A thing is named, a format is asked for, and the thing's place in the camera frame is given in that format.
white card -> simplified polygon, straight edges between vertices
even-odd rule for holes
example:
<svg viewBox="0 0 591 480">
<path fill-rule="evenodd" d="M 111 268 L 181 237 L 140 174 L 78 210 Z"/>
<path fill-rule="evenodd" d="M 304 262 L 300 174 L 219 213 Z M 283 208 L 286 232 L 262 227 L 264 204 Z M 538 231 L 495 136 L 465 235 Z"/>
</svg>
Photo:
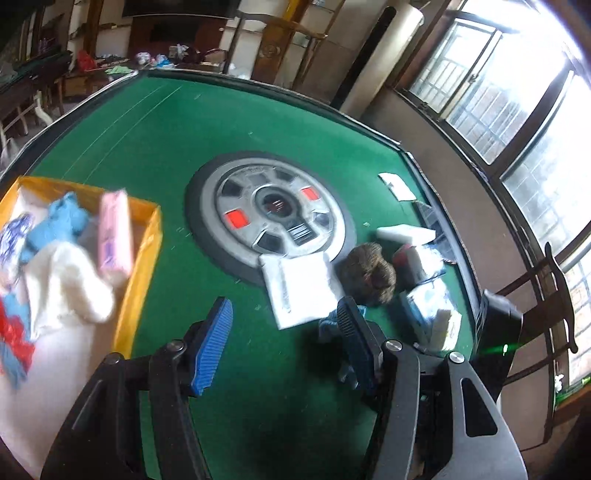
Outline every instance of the white card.
<svg viewBox="0 0 591 480">
<path fill-rule="evenodd" d="M 394 194 L 399 202 L 403 200 L 416 200 L 414 193 L 408 188 L 398 175 L 394 173 L 381 173 L 379 177 L 388 186 L 390 191 Z"/>
<path fill-rule="evenodd" d="M 259 259 L 279 330 L 328 317 L 344 295 L 325 252 Z"/>
</svg>

blue cloth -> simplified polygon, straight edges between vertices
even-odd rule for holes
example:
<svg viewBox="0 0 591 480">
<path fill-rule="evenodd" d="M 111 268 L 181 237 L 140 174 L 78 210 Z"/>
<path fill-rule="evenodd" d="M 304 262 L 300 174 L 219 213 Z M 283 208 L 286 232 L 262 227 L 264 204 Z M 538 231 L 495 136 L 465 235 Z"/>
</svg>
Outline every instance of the blue cloth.
<svg viewBox="0 0 591 480">
<path fill-rule="evenodd" d="M 357 308 L 365 318 L 368 308 L 365 305 L 357 305 Z M 318 342 L 329 343 L 333 338 L 337 337 L 340 337 L 340 330 L 336 321 L 336 310 L 333 310 L 328 317 L 318 320 Z"/>
<path fill-rule="evenodd" d="M 29 305 L 21 305 L 12 293 L 4 296 L 2 302 L 7 318 L 12 316 L 18 316 L 20 318 L 25 330 L 25 339 L 29 340 L 31 338 L 31 313 Z M 27 372 L 18 358 L 14 356 L 11 348 L 2 341 L 0 341 L 0 361 L 2 362 L 2 370 L 4 370 L 12 387 L 18 388 L 27 379 Z"/>
<path fill-rule="evenodd" d="M 39 250 L 54 240 L 75 244 L 89 218 L 88 212 L 78 206 L 76 194 L 66 193 L 49 205 L 47 218 L 27 235 L 21 263 L 29 263 Z"/>
</svg>

green felt table surface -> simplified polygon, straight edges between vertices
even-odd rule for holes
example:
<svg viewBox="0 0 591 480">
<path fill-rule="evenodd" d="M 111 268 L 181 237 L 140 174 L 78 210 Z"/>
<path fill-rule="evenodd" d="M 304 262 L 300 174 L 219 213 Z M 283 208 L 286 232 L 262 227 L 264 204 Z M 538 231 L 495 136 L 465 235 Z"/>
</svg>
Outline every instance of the green felt table surface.
<svg viewBox="0 0 591 480">
<path fill-rule="evenodd" d="M 144 77 L 76 125 L 35 168 L 47 176 L 104 187 L 158 203 L 164 240 L 135 338 L 134 355 L 153 353 L 202 320 L 217 296 L 234 305 L 234 324 L 213 386 L 191 401 L 215 480 L 354 479 L 375 413 L 336 381 L 339 351 L 315 343 L 316 323 L 279 331 L 266 292 L 217 268 L 184 221 L 184 188 L 216 155 L 264 150 L 300 163 L 345 201 L 358 243 L 379 226 L 420 225 L 378 178 L 402 177 L 425 200 L 393 149 L 315 113 L 207 83 Z M 444 275 L 464 320 L 457 349 L 469 355 L 469 305 L 455 267 Z M 370 309 L 389 337 L 412 342 L 408 325 Z M 149 411 L 142 422 L 149 430 Z M 144 438 L 148 473 L 158 476 Z"/>
</svg>

white foam block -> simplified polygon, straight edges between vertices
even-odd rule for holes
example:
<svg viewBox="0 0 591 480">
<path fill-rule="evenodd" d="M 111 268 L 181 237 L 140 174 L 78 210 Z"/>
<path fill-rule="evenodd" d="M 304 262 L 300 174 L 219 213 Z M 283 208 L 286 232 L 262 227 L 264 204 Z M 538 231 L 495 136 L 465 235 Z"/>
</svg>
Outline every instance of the white foam block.
<svg viewBox="0 0 591 480">
<path fill-rule="evenodd" d="M 417 199 L 414 193 L 411 192 L 408 186 L 404 183 L 404 180 L 395 173 L 381 173 L 379 174 L 379 177 L 388 186 L 399 202 L 402 202 L 403 200 Z"/>
<path fill-rule="evenodd" d="M 436 232 L 430 228 L 414 225 L 382 226 L 376 230 L 378 238 L 409 244 L 413 246 L 424 245 L 435 240 Z"/>
</svg>

metal screw head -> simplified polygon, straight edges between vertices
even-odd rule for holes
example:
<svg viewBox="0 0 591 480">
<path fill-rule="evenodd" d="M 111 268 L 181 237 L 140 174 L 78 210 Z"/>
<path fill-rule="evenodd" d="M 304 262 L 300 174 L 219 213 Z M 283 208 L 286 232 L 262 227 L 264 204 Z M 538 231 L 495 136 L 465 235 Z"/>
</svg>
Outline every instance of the metal screw head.
<svg viewBox="0 0 591 480">
<path fill-rule="evenodd" d="M 119 360 L 121 360 L 121 354 L 117 353 L 117 352 L 113 352 L 110 353 L 109 355 L 107 355 L 105 357 L 105 359 L 103 360 L 103 362 L 105 362 L 107 365 L 115 365 L 117 363 L 119 363 Z"/>
<path fill-rule="evenodd" d="M 386 342 L 386 348 L 391 352 L 399 352 L 402 350 L 402 344 L 398 340 L 388 340 Z"/>
<path fill-rule="evenodd" d="M 183 347 L 184 342 L 182 340 L 171 340 L 166 345 L 166 350 L 168 350 L 169 352 L 179 352 L 183 349 Z"/>
<path fill-rule="evenodd" d="M 454 362 L 455 364 L 462 364 L 464 363 L 464 356 L 460 352 L 452 352 L 449 354 L 449 359 Z"/>
</svg>

